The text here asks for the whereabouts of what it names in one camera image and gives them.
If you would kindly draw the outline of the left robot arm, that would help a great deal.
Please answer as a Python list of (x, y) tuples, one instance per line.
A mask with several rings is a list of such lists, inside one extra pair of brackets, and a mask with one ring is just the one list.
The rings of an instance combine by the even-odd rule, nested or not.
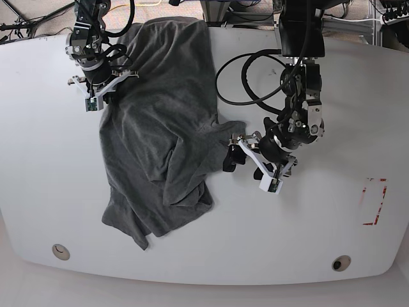
[[(231, 137), (222, 167), (225, 172), (231, 173), (237, 165), (245, 164), (249, 155), (242, 147), (246, 145), (250, 152), (262, 155), (266, 160), (254, 172), (254, 179), (261, 180), (263, 175), (271, 173), (276, 182), (281, 177), (290, 176), (292, 167), (297, 164), (297, 158), (293, 156), (296, 149), (322, 137), (325, 131), (320, 100), (322, 78), (315, 60), (325, 56), (324, 12), (339, 4), (340, 1), (283, 1), (278, 21), (280, 49), (245, 54), (241, 82), (251, 98), (249, 104), (275, 114), (277, 119), (264, 118), (264, 136), (255, 132), (251, 136)], [(258, 97), (248, 82), (248, 70), (257, 59), (275, 59), (278, 54), (293, 59), (294, 63), (284, 65), (277, 89), (264, 98)], [(265, 98), (280, 91), (286, 96), (283, 109), (270, 107), (264, 102)]]

